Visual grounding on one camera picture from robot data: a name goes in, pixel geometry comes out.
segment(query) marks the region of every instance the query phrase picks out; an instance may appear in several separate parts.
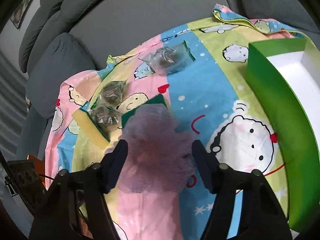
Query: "metal bolt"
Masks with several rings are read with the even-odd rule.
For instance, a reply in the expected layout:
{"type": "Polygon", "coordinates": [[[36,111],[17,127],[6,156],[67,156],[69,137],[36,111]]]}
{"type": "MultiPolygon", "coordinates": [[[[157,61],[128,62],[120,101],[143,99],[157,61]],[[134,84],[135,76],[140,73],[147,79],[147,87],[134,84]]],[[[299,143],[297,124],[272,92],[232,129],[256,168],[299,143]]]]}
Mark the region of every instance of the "metal bolt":
{"type": "Polygon", "coordinates": [[[101,167],[101,164],[100,163],[94,163],[91,165],[91,168],[93,168],[94,170],[97,170],[101,167]]]}
{"type": "Polygon", "coordinates": [[[68,173],[69,173],[69,171],[66,170],[66,169],[63,169],[63,170],[59,171],[59,175],[60,175],[60,176],[64,176],[64,175],[66,175],[66,174],[68,174],[68,173]]]}
{"type": "Polygon", "coordinates": [[[255,176],[261,176],[261,175],[262,175],[262,172],[259,171],[259,170],[253,170],[252,173],[253,173],[255,176]]]}
{"type": "Polygon", "coordinates": [[[222,169],[222,170],[226,170],[227,168],[229,168],[229,166],[228,166],[228,164],[220,163],[219,164],[219,168],[222,169]]]}

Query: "cartoon ear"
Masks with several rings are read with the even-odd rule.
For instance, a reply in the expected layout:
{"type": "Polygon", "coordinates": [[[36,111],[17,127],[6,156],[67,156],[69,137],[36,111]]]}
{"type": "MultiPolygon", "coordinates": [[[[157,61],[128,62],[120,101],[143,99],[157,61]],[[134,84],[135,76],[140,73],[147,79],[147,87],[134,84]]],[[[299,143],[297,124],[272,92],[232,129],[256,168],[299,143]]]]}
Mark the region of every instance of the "cartoon ear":
{"type": "Polygon", "coordinates": [[[211,152],[214,153],[215,155],[221,151],[221,146],[218,145],[218,146],[214,146],[212,149],[211,149],[211,152]]]}

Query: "green box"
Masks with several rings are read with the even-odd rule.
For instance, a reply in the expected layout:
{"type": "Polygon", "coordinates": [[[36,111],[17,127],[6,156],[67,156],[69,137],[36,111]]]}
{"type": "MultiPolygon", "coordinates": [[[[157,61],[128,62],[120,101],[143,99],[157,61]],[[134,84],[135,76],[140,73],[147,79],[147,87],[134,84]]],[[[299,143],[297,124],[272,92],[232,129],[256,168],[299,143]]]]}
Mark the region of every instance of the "green box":
{"type": "Polygon", "coordinates": [[[245,78],[277,133],[289,187],[289,226],[301,232],[319,211],[320,52],[305,39],[252,42],[245,78]]]}

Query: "wall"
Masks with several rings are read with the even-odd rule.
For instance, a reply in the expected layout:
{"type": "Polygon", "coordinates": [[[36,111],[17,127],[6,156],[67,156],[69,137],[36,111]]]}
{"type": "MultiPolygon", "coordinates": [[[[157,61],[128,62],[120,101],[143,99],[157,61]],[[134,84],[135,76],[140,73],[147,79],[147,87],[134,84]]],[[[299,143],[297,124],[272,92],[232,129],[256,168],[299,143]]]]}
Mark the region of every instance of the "wall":
{"type": "Polygon", "coordinates": [[[17,30],[13,23],[8,20],[0,33],[0,51],[2,51],[8,61],[19,70],[18,55],[20,44],[32,17],[39,7],[40,0],[33,0],[25,13],[20,29],[17,30]]]}

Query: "cartoon print fabric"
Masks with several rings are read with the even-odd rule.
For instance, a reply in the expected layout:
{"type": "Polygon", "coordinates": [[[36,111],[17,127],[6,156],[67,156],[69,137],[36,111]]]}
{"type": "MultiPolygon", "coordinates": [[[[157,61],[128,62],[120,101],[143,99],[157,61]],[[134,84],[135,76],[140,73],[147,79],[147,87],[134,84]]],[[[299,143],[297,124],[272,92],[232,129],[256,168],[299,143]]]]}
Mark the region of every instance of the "cartoon print fabric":
{"type": "MultiPolygon", "coordinates": [[[[95,73],[99,80],[94,84],[86,82],[83,83],[85,86],[81,86],[66,81],[60,89],[60,106],[57,105],[63,113],[63,121],[61,127],[58,127],[60,121],[57,121],[55,127],[58,129],[51,132],[53,138],[47,145],[46,170],[50,171],[47,175],[55,176],[62,167],[70,171],[83,170],[91,163],[101,161],[105,152],[90,142],[70,116],[79,107],[90,109],[101,89],[109,82],[126,81],[124,100],[118,111],[126,113],[157,94],[163,94],[170,110],[178,118],[179,131],[194,133],[209,154],[216,154],[221,162],[228,163],[234,169],[250,171],[258,168],[263,171],[286,212],[287,184],[276,135],[259,101],[245,82],[243,70],[249,42],[272,38],[276,25],[284,28],[276,33],[277,38],[293,37],[287,31],[293,32],[293,28],[288,26],[286,29],[277,21],[267,21],[270,32],[264,34],[254,26],[257,20],[251,23],[227,7],[216,7],[219,15],[215,13],[213,19],[178,26],[146,41],[126,55],[109,57],[105,72],[95,73]],[[184,41],[196,60],[181,72],[159,76],[140,60],[159,48],[184,41]],[[89,102],[80,106],[80,101],[78,105],[76,95],[89,102]]],[[[260,20],[258,28],[265,29],[262,21],[265,19],[260,20]]],[[[78,76],[75,80],[81,83],[84,79],[78,76]]],[[[113,147],[121,133],[122,130],[117,129],[110,134],[108,148],[113,147]]],[[[204,188],[195,167],[194,175],[180,193],[128,194],[116,187],[105,195],[105,200],[112,220],[121,227],[128,240],[198,240],[213,208],[215,195],[204,188]]],[[[242,192],[239,192],[228,238],[238,231],[241,206],[242,192]]]]}

